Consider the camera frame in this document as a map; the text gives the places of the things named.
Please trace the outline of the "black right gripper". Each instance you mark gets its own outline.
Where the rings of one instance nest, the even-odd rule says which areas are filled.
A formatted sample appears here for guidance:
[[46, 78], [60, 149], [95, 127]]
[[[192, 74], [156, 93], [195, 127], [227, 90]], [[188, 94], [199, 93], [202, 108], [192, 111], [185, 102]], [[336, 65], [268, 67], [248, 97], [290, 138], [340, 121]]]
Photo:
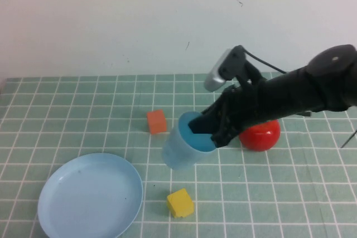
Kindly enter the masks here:
[[249, 127], [266, 121], [267, 81], [228, 86], [200, 116], [189, 122], [194, 134], [210, 134], [217, 148], [228, 145]]

